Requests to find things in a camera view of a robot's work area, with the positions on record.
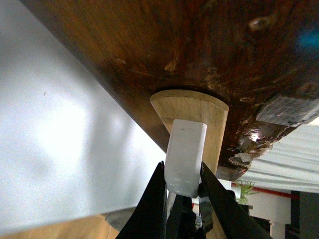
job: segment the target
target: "wooden tabletop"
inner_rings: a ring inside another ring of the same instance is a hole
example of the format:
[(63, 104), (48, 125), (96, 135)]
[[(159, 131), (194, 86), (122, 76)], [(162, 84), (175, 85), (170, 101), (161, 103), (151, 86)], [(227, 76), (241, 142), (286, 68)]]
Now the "wooden tabletop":
[(318, 97), (317, 0), (22, 2), (163, 150), (169, 133), (151, 95), (186, 89), (225, 102), (219, 165), (232, 179), (295, 129), (256, 120), (270, 99)]

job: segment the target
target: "white wall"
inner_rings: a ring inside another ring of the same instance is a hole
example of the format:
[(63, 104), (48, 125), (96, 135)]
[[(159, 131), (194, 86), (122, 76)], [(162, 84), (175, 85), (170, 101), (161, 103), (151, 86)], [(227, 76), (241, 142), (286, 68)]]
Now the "white wall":
[(291, 199), (268, 193), (248, 195), (248, 205), (253, 206), (250, 215), (283, 224), (290, 224)]
[(19, 1), (0, 1), (0, 234), (135, 206), (164, 158)]

